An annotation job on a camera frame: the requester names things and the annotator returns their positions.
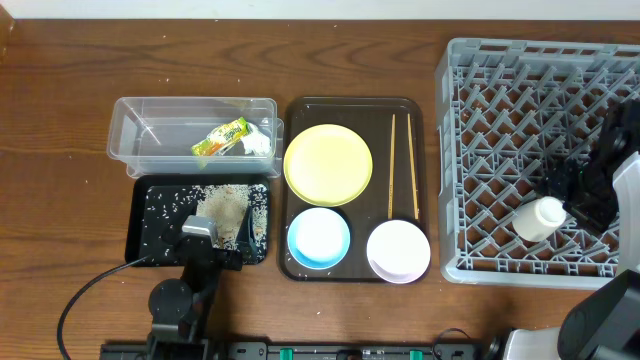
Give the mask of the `yellow plate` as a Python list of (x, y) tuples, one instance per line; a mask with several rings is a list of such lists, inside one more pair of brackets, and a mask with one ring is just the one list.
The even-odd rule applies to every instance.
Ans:
[(341, 125), (312, 126), (296, 135), (283, 159), (285, 180), (301, 200), (336, 207), (356, 199), (373, 174), (365, 140)]

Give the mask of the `green snack wrapper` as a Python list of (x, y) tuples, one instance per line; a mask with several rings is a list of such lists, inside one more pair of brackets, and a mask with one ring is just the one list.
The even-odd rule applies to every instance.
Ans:
[(247, 121), (240, 117), (213, 129), (203, 140), (191, 147), (194, 156), (213, 156), (225, 153), (249, 132)]

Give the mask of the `light blue bowl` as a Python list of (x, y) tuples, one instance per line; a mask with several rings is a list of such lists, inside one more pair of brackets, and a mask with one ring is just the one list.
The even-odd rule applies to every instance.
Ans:
[(297, 263), (311, 270), (336, 266), (346, 256), (351, 232), (346, 220), (330, 208), (302, 211), (290, 224), (286, 243)]

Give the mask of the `pink bowl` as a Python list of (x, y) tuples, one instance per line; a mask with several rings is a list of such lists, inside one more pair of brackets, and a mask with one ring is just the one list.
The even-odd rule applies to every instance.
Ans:
[(408, 284), (429, 269), (431, 246), (418, 226), (404, 220), (388, 220), (371, 232), (366, 256), (378, 277), (393, 284)]

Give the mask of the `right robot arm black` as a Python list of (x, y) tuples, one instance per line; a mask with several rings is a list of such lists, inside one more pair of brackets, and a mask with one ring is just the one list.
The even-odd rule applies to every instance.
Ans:
[(585, 162), (567, 159), (538, 183), (512, 227), (539, 242), (571, 218), (592, 236), (617, 233), (614, 276), (573, 307), (556, 328), (513, 329), (496, 341), (497, 359), (638, 359), (639, 103), (610, 109)]

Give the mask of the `small cream cup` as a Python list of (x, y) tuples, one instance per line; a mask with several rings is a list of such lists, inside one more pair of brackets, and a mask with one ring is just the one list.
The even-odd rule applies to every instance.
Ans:
[(545, 196), (519, 206), (512, 221), (517, 235), (529, 242), (542, 242), (559, 229), (567, 219), (563, 203)]

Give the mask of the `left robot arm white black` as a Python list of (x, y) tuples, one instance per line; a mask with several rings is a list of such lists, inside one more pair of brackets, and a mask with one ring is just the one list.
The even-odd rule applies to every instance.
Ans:
[(241, 221), (239, 250), (215, 248), (211, 236), (185, 230), (190, 221), (216, 228), (210, 218), (198, 217), (195, 211), (191, 206), (171, 219), (160, 236), (184, 269), (179, 278), (164, 280), (151, 291), (146, 359), (217, 359), (225, 352), (206, 338), (206, 325), (222, 272), (239, 271), (246, 259), (255, 258), (252, 208), (246, 208)]

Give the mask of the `white napkin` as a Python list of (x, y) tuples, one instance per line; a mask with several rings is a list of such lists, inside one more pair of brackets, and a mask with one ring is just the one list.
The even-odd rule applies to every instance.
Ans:
[(245, 154), (255, 156), (268, 155), (271, 151), (270, 138), (262, 133), (256, 125), (248, 123), (247, 126), (247, 134), (240, 139)]

